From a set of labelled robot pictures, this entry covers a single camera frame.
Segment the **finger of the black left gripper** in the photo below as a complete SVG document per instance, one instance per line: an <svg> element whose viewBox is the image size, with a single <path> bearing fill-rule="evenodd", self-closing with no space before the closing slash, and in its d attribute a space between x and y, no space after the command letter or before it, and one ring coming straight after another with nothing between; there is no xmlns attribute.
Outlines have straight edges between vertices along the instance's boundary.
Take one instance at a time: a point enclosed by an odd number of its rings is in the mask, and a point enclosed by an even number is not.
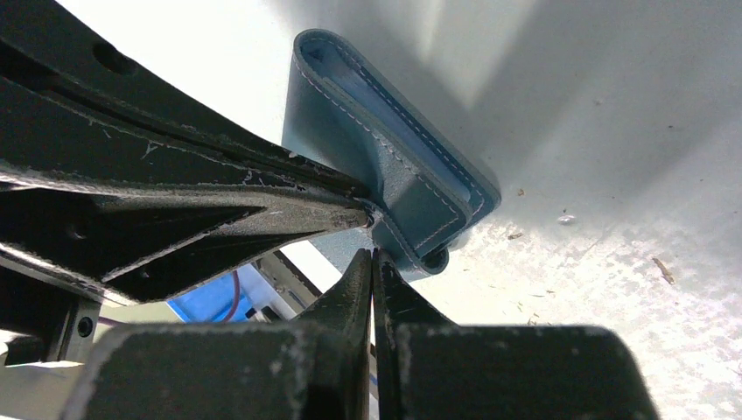
<svg viewBox="0 0 742 420"><path fill-rule="evenodd" d="M70 190L368 195L181 92L54 1L1 4L1 176Z"/></svg>

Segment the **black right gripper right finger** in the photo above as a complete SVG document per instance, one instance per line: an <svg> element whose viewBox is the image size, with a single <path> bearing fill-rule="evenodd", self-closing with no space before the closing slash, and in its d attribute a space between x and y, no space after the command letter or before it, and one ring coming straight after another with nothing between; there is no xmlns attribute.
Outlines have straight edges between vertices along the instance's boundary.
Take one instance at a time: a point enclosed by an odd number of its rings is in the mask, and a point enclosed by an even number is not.
<svg viewBox="0 0 742 420"><path fill-rule="evenodd" d="M634 357L595 325L457 325L372 260L383 419L656 419Z"/></svg>

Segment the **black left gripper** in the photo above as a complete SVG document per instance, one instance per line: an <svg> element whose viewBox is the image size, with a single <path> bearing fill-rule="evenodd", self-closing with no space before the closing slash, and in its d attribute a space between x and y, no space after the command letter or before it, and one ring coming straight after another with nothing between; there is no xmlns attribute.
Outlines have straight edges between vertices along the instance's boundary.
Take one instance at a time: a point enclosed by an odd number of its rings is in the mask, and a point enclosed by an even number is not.
<svg viewBox="0 0 742 420"><path fill-rule="evenodd" d="M96 301L137 305L173 298L284 245L357 228L367 219L355 201L323 202L309 193L166 198L3 192L1 332L10 338L1 340L7 346L1 364L83 362L101 309Z"/></svg>

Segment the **blue leather card holder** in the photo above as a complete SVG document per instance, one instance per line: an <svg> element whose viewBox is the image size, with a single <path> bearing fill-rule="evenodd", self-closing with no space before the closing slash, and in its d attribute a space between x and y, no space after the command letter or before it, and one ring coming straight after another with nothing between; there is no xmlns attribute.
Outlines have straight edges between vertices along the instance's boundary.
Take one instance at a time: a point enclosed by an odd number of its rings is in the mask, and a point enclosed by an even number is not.
<svg viewBox="0 0 742 420"><path fill-rule="evenodd" d="M369 191L368 226L313 241L339 270L357 249L379 248L410 281L439 274L451 244L501 201L493 183L331 31L294 39L282 144Z"/></svg>

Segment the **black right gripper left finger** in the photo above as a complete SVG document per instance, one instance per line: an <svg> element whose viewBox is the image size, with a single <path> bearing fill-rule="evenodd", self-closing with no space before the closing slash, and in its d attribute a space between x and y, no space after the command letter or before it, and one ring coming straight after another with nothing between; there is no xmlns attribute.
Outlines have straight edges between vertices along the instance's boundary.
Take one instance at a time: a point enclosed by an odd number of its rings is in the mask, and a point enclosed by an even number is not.
<svg viewBox="0 0 742 420"><path fill-rule="evenodd" d="M365 419L371 254L295 318L105 333L65 419Z"/></svg>

